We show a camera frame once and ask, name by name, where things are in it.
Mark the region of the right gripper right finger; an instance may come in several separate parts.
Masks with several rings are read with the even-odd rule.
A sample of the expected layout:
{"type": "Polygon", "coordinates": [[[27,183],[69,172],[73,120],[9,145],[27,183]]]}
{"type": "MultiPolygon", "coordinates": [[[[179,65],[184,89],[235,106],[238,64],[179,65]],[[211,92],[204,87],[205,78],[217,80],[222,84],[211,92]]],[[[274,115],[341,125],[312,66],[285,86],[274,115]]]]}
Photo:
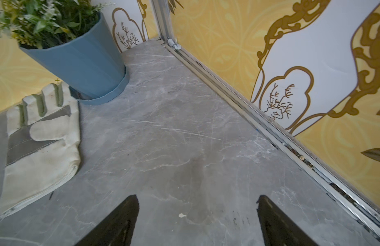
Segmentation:
{"type": "Polygon", "coordinates": [[[261,195],[257,201],[258,218],[266,246],[316,246],[269,197],[261,195]]]}

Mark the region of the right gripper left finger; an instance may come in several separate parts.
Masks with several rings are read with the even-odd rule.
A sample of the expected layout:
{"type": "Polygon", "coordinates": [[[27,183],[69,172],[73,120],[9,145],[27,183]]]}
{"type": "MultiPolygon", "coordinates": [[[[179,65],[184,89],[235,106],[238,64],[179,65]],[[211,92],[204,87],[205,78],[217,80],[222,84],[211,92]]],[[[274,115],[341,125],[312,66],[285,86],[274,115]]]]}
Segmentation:
{"type": "Polygon", "coordinates": [[[139,214],[136,195],[128,196],[76,246],[129,246],[139,214]]]}

